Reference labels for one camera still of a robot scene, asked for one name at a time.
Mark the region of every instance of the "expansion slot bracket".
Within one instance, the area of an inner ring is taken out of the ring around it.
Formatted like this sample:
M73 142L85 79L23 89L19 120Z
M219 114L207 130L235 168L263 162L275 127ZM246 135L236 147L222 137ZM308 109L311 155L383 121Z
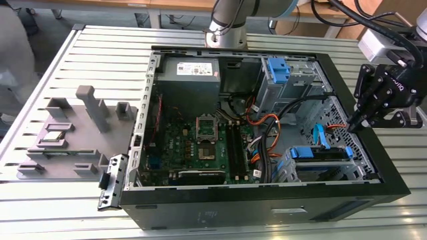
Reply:
M109 159L107 172L99 180L99 188L103 189L99 197L97 211L120 210L120 195L125 183L125 173L129 156L119 154Z

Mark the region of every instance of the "slotted metal surface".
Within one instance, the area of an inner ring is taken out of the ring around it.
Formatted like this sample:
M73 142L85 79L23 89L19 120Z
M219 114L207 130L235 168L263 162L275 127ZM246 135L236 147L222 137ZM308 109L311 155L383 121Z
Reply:
M16 164L25 159L48 112L48 98L80 104L79 85L96 88L108 106L137 106L145 88L151 45L203 47L199 31L87 26L72 31L45 77L0 145L0 239L423 239L427 236L427 129L376 129L375 132L412 194L376 205L339 222L280 227L226 227L210 231L141 231L123 210L97 212L96 182L23 182ZM330 54L354 90L366 63L352 40L248 34L252 50Z

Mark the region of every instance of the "person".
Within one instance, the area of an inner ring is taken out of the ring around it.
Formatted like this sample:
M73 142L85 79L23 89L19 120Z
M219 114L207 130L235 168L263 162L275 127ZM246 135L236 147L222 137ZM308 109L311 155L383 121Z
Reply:
M0 114L17 116L37 83L21 20L8 2L0 0Z

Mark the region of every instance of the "floor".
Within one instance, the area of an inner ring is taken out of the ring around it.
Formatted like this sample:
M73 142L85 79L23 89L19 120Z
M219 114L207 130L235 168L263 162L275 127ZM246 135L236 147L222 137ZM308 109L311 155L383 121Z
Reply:
M69 34L69 31L75 24L113 26L113 27L137 27L136 17L133 14L112 13L112 12L93 12L93 11L71 11L64 10L61 12L63 18L55 19L51 10L36 9L36 15L33 16L39 25L39 33L29 37L29 43L36 58L36 72L44 73L51 61L55 57L57 50ZM140 22L144 22L144 27L149 28L149 19L147 14L140 14ZM161 27L165 29L181 29L188 25L192 20L192 16L183 16L175 19L176 24L169 23L169 19L165 15L161 15ZM196 16L191 25L185 30L203 30L210 26L211 18ZM271 34L268 31L268 23L266 20L247 20L246 22L247 32L255 34Z

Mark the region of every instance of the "ram slot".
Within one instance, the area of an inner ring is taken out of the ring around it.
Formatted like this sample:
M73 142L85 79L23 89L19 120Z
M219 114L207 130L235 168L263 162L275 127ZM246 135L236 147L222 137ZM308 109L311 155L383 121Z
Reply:
M226 130L230 178L239 180L247 175L243 140L238 126L228 126Z

